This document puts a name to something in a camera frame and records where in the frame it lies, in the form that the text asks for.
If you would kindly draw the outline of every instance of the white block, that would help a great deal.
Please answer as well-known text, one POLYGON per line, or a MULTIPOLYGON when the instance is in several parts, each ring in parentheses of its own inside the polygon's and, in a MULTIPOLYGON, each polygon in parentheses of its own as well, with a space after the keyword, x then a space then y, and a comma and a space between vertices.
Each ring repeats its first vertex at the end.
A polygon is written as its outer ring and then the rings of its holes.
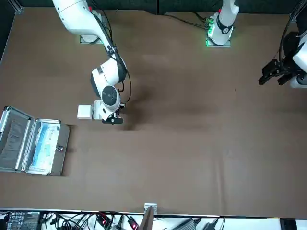
POLYGON ((79 105, 78 106, 78 119, 92 119, 93 108, 91 105, 79 105))

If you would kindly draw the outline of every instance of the metal clamp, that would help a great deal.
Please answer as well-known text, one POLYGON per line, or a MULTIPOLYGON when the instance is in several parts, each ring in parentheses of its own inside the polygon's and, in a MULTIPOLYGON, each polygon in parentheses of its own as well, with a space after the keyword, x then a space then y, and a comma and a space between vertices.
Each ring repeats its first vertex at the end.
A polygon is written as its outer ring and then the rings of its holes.
POLYGON ((57 152, 64 152, 64 146, 62 146, 62 145, 57 145, 56 151, 57 151, 57 152))

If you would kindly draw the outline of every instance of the brown mat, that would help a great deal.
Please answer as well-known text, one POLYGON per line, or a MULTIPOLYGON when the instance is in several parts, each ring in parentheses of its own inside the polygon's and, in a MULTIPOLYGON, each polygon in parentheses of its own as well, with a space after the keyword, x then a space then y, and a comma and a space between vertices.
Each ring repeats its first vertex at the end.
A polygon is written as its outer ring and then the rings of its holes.
POLYGON ((0 173, 0 206, 306 217, 307 91, 258 85, 287 16, 240 15, 228 49, 172 18, 107 13, 132 78, 122 126, 76 118, 104 48, 78 44, 53 8, 16 16, 0 107, 73 127, 64 176, 0 173))

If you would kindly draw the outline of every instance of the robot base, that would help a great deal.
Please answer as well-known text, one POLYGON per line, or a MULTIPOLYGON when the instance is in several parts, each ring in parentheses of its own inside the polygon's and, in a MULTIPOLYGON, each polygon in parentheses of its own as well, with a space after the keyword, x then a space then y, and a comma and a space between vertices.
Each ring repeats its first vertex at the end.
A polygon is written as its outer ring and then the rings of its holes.
POLYGON ((224 45, 219 46, 215 44, 208 36, 206 37, 206 46, 207 47, 225 47, 225 48, 231 48, 231 42, 228 40, 224 45))

